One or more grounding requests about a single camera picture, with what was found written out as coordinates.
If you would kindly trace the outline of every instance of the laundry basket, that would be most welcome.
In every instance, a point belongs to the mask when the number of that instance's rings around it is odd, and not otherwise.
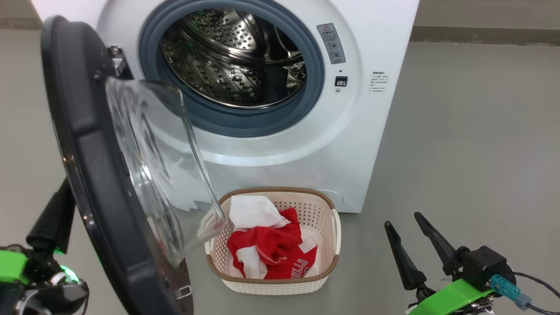
[[[318,240],[315,270],[300,279],[246,279],[234,275],[233,257],[227,248],[227,240],[234,230],[229,219],[231,196],[267,196],[279,211],[294,207],[302,234],[312,232]],[[255,188],[230,192],[220,200],[227,217],[225,230],[205,244],[210,269],[233,291],[260,295],[291,295],[317,291],[325,284],[338,262],[340,252],[340,218],[333,203],[324,194],[299,188]]]

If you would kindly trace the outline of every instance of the blue connector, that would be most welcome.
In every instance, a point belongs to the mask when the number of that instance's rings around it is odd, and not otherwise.
[[[531,303],[528,295],[521,293],[521,289],[502,276],[493,275],[490,278],[490,289],[514,301],[515,305],[522,310],[528,309],[527,303]]]

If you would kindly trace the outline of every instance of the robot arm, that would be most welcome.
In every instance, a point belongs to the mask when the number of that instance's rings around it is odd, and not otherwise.
[[[32,248],[0,247],[0,314],[74,314],[87,305],[87,284],[54,259],[68,251],[75,206],[64,180],[27,236]]]
[[[407,315],[478,315],[493,314],[495,298],[505,296],[520,309],[532,309],[542,314],[560,314],[541,310],[531,304],[531,298],[516,286],[516,275],[543,284],[560,298],[560,293],[535,277],[513,272],[507,259],[482,246],[475,251],[465,246],[457,250],[420,213],[414,214],[420,229],[432,242],[443,263],[443,271],[453,282],[435,292],[425,284],[426,276],[419,271],[403,246],[399,234],[391,222],[385,223],[391,250],[405,290],[416,290],[417,302],[409,305]]]

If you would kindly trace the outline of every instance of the green light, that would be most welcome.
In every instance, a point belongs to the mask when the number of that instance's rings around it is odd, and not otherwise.
[[[60,266],[62,268],[62,270],[64,271],[64,273],[66,273],[66,276],[68,277],[68,279],[70,281],[73,282],[79,282],[80,278],[78,278],[78,276],[76,275],[75,272],[73,272],[70,268],[66,267],[66,266]]]

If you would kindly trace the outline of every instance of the warning label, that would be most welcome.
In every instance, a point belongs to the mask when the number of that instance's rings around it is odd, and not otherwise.
[[[370,92],[385,92],[389,75],[385,71],[373,71],[370,79]]]
[[[317,30],[321,34],[325,47],[329,52],[330,63],[346,62],[344,50],[342,49],[342,44],[340,43],[340,38],[338,38],[337,30],[334,28],[334,24],[317,25]]]

